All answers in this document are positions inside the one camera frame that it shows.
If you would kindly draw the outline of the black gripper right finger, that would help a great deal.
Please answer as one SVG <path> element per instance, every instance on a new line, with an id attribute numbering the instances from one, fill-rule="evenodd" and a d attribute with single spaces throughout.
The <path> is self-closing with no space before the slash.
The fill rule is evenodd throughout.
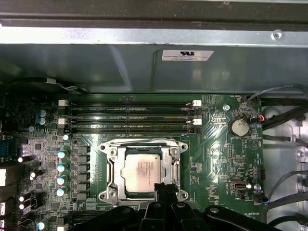
<path id="1" fill-rule="evenodd" d="M 277 228 L 246 217 L 227 208 L 211 205 L 198 212 L 177 197 L 175 184 L 166 185 L 178 230 L 181 231 L 276 231 Z"/>

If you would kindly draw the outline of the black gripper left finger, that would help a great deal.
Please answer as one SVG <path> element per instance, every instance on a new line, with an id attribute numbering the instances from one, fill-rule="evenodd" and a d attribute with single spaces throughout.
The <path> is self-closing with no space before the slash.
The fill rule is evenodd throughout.
<path id="1" fill-rule="evenodd" d="M 88 221 L 75 225 L 71 231 L 163 231 L 167 211 L 167 186 L 154 185 L 154 201 L 138 211 L 122 205 Z"/>

